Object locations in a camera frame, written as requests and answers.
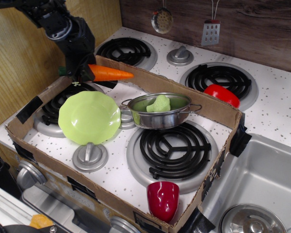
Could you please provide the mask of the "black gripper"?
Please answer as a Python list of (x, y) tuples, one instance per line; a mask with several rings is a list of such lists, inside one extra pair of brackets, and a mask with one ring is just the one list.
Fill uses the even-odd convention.
[(86, 21), (70, 14), (47, 14), (42, 17), (42, 26), (65, 56), (66, 75), (79, 83), (93, 81), (89, 65), (96, 64), (95, 37)]

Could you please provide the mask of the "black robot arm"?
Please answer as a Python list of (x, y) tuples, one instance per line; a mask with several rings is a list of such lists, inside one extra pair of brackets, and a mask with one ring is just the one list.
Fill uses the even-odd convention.
[(65, 55), (66, 75), (75, 82), (93, 81), (95, 37), (82, 17), (68, 11), (64, 0), (0, 0), (0, 9), (16, 8), (37, 28), (45, 30)]

